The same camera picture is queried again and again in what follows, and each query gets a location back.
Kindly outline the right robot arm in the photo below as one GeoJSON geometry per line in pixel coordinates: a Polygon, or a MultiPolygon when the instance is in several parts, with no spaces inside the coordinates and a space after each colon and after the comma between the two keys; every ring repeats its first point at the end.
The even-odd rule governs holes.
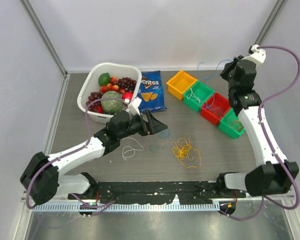
{"type": "Polygon", "coordinates": [[[262,100],[253,89],[258,60],[238,56],[224,66],[220,76],[228,82],[228,100],[251,143],[256,168],[249,173],[219,174],[216,193],[223,198],[234,190],[252,197],[286,194],[299,173],[296,162],[289,162],[269,128],[262,100]]]}

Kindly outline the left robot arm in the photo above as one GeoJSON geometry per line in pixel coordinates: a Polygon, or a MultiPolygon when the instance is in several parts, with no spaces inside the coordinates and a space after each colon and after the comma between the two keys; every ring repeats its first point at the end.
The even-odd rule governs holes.
{"type": "Polygon", "coordinates": [[[155,135],[166,130],[166,124],[157,120],[149,111],[142,115],[130,116],[126,111],[119,111],[110,118],[105,127],[87,141],[62,152],[45,155],[36,153],[20,177],[20,183],[26,189],[26,205],[30,200],[36,206],[50,201],[57,195],[70,194],[76,199],[90,200],[97,195],[99,186],[88,173],[78,175],[67,173],[81,164],[101,158],[120,146],[121,140],[129,136],[155,135]]]}

